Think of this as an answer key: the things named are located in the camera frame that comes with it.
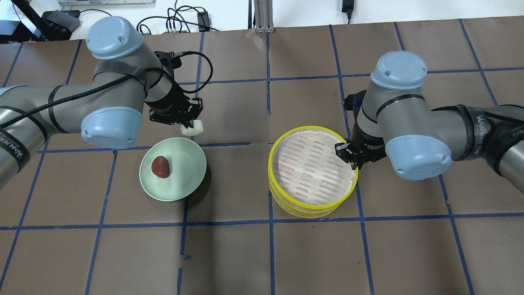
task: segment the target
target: robotic arm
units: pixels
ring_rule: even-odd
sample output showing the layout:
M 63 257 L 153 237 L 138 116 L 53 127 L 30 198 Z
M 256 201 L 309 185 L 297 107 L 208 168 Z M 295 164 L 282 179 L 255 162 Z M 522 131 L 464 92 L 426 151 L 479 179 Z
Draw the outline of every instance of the robotic arm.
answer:
M 335 151 L 352 168 L 386 155 L 396 174 L 422 180 L 444 173 L 452 161 L 486 159 L 524 194 L 524 106 L 463 106 L 429 110 L 420 92 L 424 61 L 408 51 L 383 55 L 369 87 L 344 103 L 355 125 Z
M 199 52 L 153 52 L 124 18 L 107 17 L 90 29 L 86 44 L 100 62 L 90 85 L 0 88 L 0 188 L 56 133 L 80 133 L 96 146 L 132 146 L 144 102 L 151 121 L 182 124 L 182 133 L 202 131 L 200 98 L 189 98 L 173 79 L 180 57 Z M 200 130 L 193 125 L 199 124 Z

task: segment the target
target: blue plastic cap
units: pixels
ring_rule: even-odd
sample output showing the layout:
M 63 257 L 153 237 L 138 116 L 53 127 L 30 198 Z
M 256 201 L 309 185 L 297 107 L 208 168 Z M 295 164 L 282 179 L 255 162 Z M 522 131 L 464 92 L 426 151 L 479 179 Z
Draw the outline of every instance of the blue plastic cap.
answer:
M 444 173 L 451 167 L 450 148 L 425 135 L 403 135 L 386 144 L 386 154 L 398 176 L 423 180 Z
M 418 55 L 409 51 L 384 54 L 371 73 L 371 81 L 392 90 L 411 90 L 424 84 L 428 68 Z
M 101 148 L 121 150 L 136 142 L 142 114 L 128 107 L 109 107 L 96 110 L 82 120 L 82 138 Z
M 94 23 L 85 42 L 95 58 L 109 60 L 135 51 L 144 38 L 128 20 L 111 16 Z

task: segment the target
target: light green plate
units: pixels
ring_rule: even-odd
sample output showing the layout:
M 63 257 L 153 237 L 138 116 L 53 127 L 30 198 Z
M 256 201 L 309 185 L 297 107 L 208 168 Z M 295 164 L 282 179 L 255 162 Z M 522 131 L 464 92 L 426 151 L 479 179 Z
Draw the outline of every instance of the light green plate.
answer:
M 151 164 L 158 156 L 169 161 L 167 178 L 160 178 L 151 171 Z M 144 191 L 159 201 L 176 201 L 187 197 L 202 182 L 206 170 L 202 148 L 187 138 L 169 138 L 155 144 L 140 164 L 140 184 Z

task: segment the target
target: brown fruit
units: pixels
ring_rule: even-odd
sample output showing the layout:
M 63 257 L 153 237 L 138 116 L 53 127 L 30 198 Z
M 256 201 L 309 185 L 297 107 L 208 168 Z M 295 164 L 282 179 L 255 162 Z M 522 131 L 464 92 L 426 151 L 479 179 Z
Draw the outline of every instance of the brown fruit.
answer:
M 160 178 L 167 178 L 169 176 L 169 161 L 163 156 L 158 156 L 151 164 L 153 174 Z

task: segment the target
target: yellow basket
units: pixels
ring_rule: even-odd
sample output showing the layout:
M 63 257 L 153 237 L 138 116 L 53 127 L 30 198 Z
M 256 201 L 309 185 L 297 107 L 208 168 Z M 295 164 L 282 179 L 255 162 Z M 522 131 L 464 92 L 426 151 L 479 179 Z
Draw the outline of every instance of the yellow basket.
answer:
M 358 169 L 351 170 L 336 157 L 334 144 L 343 141 L 327 128 L 303 126 L 275 142 L 268 161 L 269 187 L 284 211 L 301 218 L 319 218 L 349 197 Z

